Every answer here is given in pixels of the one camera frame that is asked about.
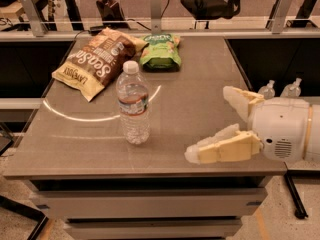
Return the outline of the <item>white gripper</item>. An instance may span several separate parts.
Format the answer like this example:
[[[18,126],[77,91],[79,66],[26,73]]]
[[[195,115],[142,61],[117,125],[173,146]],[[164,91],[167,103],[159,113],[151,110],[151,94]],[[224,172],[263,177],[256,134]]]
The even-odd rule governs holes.
[[[214,136],[189,146],[184,153],[188,162],[246,161],[261,149],[262,154],[271,160],[296,162],[302,159],[310,108],[308,102],[281,97],[264,101],[261,94],[233,86],[223,88],[223,97],[244,122],[248,121],[252,131],[242,131],[238,124],[229,125]]]

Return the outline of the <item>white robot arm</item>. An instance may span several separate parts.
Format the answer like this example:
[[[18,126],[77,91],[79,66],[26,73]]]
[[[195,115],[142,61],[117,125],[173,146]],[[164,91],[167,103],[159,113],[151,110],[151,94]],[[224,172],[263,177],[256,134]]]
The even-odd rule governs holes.
[[[319,105],[301,98],[266,100],[233,86],[223,88],[223,97],[247,123],[247,129],[233,124],[189,146],[185,151],[188,162],[238,162],[256,154],[283,162],[320,161]]]

